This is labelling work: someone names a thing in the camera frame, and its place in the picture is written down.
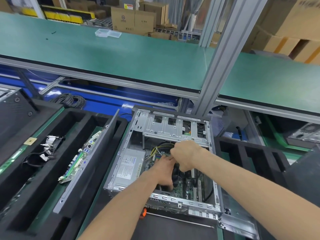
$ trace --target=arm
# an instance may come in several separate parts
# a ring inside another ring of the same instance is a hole
[[[196,168],[213,179],[276,239],[319,239],[320,208],[302,197],[193,141],[176,143],[170,152],[181,171]]]
[[[141,211],[157,184],[173,188],[171,175],[175,162],[172,157],[161,157],[152,168],[143,172],[102,209],[79,240],[130,240]]]

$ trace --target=hand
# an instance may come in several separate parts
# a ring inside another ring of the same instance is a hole
[[[173,156],[164,155],[159,160],[156,160],[147,172],[153,173],[153,176],[157,179],[157,184],[169,186],[169,189],[172,190],[174,188],[172,171],[176,162]]]
[[[194,141],[186,140],[174,144],[174,148],[170,150],[170,153],[179,163],[180,171],[186,172],[195,168],[195,159],[201,149],[202,147]]]

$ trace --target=cable bundle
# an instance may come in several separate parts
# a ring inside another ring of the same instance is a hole
[[[72,95],[71,93],[63,93],[51,99],[50,102],[63,104],[75,109],[83,109],[86,105],[86,100],[82,96]]]

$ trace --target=forearm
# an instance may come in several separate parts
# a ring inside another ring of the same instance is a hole
[[[79,240],[131,239],[141,211],[156,185],[152,173],[142,173],[103,208]]]
[[[317,206],[205,149],[194,161],[196,169],[221,185],[276,239],[318,239]]]

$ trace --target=power supply label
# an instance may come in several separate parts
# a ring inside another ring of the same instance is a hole
[[[124,179],[131,179],[131,175],[134,170],[134,164],[136,160],[137,160],[136,157],[124,155],[120,163],[117,177],[121,177]]]

